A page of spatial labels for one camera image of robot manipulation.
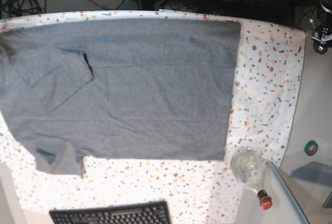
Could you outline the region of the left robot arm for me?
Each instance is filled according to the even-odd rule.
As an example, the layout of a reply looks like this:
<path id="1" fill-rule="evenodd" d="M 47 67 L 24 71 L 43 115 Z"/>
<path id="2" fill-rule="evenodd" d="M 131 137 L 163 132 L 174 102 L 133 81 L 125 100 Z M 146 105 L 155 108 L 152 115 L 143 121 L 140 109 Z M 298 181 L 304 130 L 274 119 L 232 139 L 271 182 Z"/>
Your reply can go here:
<path id="1" fill-rule="evenodd" d="M 320 0 L 317 16 L 309 22 L 313 25 L 311 39 L 314 51 L 325 54 L 331 48 L 331 0 Z"/>

